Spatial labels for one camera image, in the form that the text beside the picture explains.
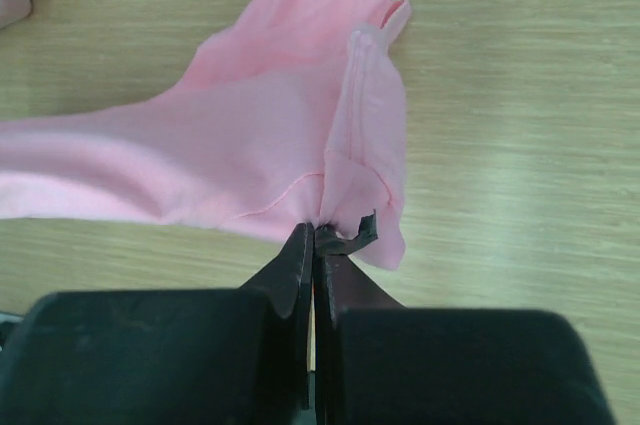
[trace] wooden table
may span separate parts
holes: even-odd
[[[34,0],[0,31],[0,119],[157,94],[249,0]],[[640,0],[411,0],[409,305],[536,307],[640,416]],[[215,231],[0,223],[0,310],[59,289],[235,286],[278,247]]]

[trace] wood grain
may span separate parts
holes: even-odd
[[[34,0],[0,32],[0,119],[159,93],[249,0]],[[398,272],[409,305],[536,307],[640,416],[640,0],[411,0]],[[0,310],[59,289],[235,286],[277,250],[214,231],[0,223]]]

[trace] light wood grain tabletop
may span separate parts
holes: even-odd
[[[249,0],[33,0],[0,31],[0,119],[149,98]],[[640,423],[640,0],[411,0],[407,305],[534,307]],[[0,223],[0,310],[52,290],[236,286],[278,246],[215,231]]]

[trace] pink cloth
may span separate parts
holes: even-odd
[[[284,241],[299,222],[404,253],[406,0],[253,0],[148,101],[0,122],[0,218],[184,224]]]

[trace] folded cloth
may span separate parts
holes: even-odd
[[[407,0],[253,0],[150,100],[0,122],[0,218],[184,224],[284,241],[299,222],[404,253]]]

